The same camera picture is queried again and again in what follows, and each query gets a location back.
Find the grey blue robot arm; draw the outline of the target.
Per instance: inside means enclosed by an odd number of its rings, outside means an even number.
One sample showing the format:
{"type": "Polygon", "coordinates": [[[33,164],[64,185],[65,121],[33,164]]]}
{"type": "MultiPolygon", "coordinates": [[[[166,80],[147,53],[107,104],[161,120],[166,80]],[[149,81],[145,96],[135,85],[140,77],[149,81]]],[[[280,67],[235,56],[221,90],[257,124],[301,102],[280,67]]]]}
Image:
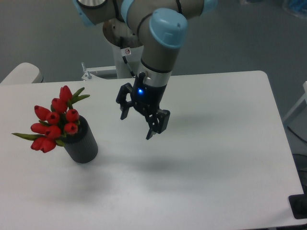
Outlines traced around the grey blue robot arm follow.
{"type": "Polygon", "coordinates": [[[147,138],[167,128],[170,112],[159,104],[184,44],[188,19],[201,16],[217,6],[215,0],[76,0],[85,25],[112,19],[124,22],[143,45],[139,69],[133,84],[121,86],[116,101],[121,118],[133,107],[149,125],[147,138]]]}

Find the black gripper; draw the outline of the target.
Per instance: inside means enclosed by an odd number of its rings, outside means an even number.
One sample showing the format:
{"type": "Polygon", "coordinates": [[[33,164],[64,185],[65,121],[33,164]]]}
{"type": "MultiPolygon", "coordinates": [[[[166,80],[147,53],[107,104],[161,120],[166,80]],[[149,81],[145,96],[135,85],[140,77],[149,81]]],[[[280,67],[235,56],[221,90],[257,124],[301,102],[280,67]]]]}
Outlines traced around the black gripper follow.
{"type": "Polygon", "coordinates": [[[134,81],[134,85],[126,83],[119,89],[116,102],[120,105],[121,116],[124,120],[129,113],[129,109],[134,107],[140,114],[145,117],[149,125],[149,131],[146,139],[149,140],[155,134],[161,134],[166,130],[170,118],[169,110],[160,109],[160,101],[166,89],[154,87],[144,83],[146,78],[145,72],[141,72],[134,81]],[[132,101],[127,101],[127,95],[132,93],[132,101]]]}

